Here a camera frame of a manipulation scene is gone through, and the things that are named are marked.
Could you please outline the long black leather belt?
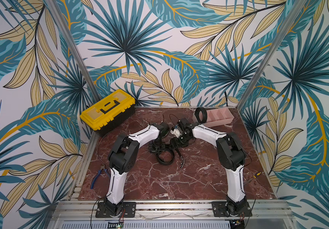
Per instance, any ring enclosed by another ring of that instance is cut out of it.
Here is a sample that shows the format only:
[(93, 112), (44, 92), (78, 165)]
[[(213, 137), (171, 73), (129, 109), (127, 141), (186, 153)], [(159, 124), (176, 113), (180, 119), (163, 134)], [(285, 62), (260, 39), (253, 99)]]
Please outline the long black leather belt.
[(178, 155), (180, 159), (180, 168), (182, 169), (185, 164), (185, 158), (181, 154), (178, 148), (175, 148), (173, 145), (165, 144), (158, 152), (156, 152), (155, 156), (160, 165), (169, 166), (175, 161), (175, 153)]

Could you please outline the black belt with buckle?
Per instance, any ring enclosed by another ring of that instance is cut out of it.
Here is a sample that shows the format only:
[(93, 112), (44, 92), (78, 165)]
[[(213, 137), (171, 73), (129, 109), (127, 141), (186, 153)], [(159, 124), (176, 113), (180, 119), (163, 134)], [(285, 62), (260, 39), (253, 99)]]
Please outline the black belt with buckle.
[(194, 115), (198, 123), (204, 124), (207, 122), (208, 115), (207, 110), (204, 107), (196, 108)]

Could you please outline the pink plastic divided organizer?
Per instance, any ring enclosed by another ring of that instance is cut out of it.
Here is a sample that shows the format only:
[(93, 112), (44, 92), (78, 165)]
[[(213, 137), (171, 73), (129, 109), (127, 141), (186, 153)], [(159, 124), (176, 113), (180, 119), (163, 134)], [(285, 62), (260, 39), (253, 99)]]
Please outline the pink plastic divided organizer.
[[(217, 109), (206, 109), (207, 110), (207, 122), (202, 124), (205, 127), (217, 127), (222, 125), (231, 124), (234, 116), (228, 107), (217, 108)], [(192, 117), (193, 122), (197, 122), (195, 115)]]

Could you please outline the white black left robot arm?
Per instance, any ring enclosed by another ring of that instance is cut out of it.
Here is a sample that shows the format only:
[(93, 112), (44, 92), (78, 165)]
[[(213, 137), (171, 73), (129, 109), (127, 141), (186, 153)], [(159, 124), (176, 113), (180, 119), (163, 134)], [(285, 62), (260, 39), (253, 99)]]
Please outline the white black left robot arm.
[(106, 195), (107, 205), (114, 207), (121, 205), (125, 180), (136, 162), (139, 149), (153, 140), (162, 138), (168, 131), (168, 125), (161, 123), (148, 125), (133, 134), (118, 136), (108, 156), (111, 178)]

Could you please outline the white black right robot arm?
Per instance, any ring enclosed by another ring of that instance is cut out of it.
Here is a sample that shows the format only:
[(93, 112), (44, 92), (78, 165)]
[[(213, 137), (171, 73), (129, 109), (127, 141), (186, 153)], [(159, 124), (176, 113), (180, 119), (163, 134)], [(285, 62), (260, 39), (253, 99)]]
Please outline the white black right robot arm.
[(227, 202), (234, 210), (246, 205), (243, 182), (243, 168), (246, 152), (242, 143), (234, 132), (219, 132), (200, 123), (189, 124), (184, 118), (171, 128), (175, 135), (176, 144), (182, 148), (188, 146), (191, 139), (201, 139), (217, 148), (221, 165), (227, 175)]

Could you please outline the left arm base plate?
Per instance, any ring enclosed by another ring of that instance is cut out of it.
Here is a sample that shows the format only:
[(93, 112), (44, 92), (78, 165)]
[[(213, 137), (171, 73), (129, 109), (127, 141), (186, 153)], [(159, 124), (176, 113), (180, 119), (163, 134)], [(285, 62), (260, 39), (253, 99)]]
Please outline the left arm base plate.
[(120, 202), (117, 205), (100, 202), (95, 213), (96, 218), (134, 218), (136, 202)]

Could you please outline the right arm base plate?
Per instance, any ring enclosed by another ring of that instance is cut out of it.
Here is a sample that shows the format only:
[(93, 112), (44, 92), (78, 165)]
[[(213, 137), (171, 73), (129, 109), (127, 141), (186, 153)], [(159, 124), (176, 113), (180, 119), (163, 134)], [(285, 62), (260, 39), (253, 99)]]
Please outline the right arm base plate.
[(215, 217), (250, 217), (251, 207), (246, 200), (240, 202), (233, 201), (213, 201), (211, 202)]

